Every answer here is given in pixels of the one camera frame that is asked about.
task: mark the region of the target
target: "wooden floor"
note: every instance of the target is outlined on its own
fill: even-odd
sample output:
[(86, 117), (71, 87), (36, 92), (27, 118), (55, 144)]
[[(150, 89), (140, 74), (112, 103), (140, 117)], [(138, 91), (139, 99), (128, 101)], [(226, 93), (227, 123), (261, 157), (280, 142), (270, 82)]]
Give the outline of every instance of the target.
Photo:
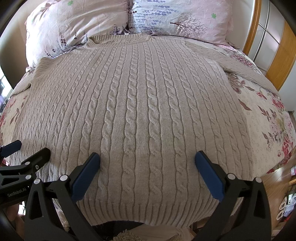
[(291, 167), (294, 165), (296, 165), (296, 153), (294, 153), (294, 155), (285, 166), (277, 169), (275, 172), (266, 174), (265, 176), (261, 177), (268, 196), (271, 212), (272, 230), (279, 223), (276, 220), (276, 216), (279, 213), (279, 206), (283, 201), (284, 195), (289, 187), (289, 181), (291, 179), (290, 170)]

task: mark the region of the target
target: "blue gripper pad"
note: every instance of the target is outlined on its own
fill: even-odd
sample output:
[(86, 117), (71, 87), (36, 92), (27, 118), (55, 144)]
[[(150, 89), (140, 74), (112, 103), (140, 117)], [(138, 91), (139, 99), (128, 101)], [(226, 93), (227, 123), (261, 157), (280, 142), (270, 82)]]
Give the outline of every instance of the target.
[(203, 152), (199, 151), (195, 154), (195, 165), (213, 198), (218, 199), (221, 202), (225, 195), (224, 185), (208, 162), (207, 156), (203, 155)]
[(89, 185), (91, 184), (91, 181), (93, 180), (97, 171), (100, 169), (99, 154), (92, 153), (82, 167), (82, 170), (72, 184), (71, 199), (73, 202), (83, 199)]

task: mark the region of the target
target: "sweater sleeve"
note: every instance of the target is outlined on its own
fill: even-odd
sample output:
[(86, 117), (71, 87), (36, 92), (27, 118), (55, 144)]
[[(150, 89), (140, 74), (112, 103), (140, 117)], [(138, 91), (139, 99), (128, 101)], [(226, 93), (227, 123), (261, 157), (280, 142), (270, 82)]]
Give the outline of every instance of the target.
[(223, 68), (224, 71), (238, 74), (242, 77), (244, 77), (247, 80), (250, 80), (252, 82), (255, 82), (256, 84), (259, 84), (266, 90), (271, 91), (272, 93), (279, 95), (276, 88), (273, 86), (273, 84), (262, 74), (258, 74), (255, 71), (253, 71), (251, 68), (247, 67), (246, 65), (228, 57), (225, 56), (215, 50), (204, 48), (199, 45), (193, 44), (191, 42), (185, 41), (185, 45), (189, 51), (191, 51), (193, 54), (202, 56), (204, 58), (209, 58), (213, 61), (216, 61), (219, 63), (219, 65)]

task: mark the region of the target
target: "beige cable-knit sweater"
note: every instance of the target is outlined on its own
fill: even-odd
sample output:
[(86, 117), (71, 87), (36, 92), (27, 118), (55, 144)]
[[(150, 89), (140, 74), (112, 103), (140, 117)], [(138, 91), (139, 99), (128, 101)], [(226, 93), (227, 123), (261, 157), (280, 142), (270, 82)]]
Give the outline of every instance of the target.
[(246, 120), (220, 65), (277, 93), (235, 60), (173, 38), (95, 36), (43, 58), (14, 90), (31, 85), (13, 135), (22, 149), (10, 163), (47, 147), (41, 177), (51, 181), (97, 152), (100, 171), (78, 203), (92, 225), (187, 227), (217, 205), (194, 165), (197, 151), (238, 178), (254, 178)]

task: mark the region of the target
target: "pillow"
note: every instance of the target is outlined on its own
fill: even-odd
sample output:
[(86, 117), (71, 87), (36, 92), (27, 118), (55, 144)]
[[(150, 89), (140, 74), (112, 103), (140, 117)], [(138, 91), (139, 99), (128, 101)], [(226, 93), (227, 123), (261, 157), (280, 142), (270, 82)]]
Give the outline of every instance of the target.
[(132, 33), (164, 34), (227, 45), (233, 0), (133, 0)]
[(129, 0), (47, 0), (27, 18), (26, 56), (34, 68), (93, 35), (121, 34), (128, 22)]

